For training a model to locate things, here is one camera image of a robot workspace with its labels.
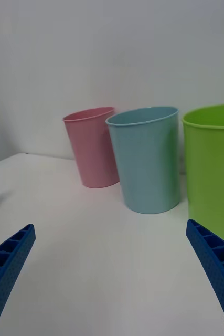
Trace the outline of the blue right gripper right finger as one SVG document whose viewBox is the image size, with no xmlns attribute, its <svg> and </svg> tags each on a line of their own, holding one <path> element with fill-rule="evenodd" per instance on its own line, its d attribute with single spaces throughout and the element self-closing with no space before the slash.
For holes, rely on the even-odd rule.
<svg viewBox="0 0 224 336">
<path fill-rule="evenodd" d="M 186 236 L 224 312 L 224 240 L 192 219 L 187 222 Z"/>
</svg>

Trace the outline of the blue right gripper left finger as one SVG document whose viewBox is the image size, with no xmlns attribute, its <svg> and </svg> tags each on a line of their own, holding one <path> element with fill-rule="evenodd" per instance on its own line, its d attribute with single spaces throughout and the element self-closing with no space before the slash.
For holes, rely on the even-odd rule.
<svg viewBox="0 0 224 336">
<path fill-rule="evenodd" d="M 35 240 L 34 225 L 28 224 L 0 244 L 0 316 Z"/>
</svg>

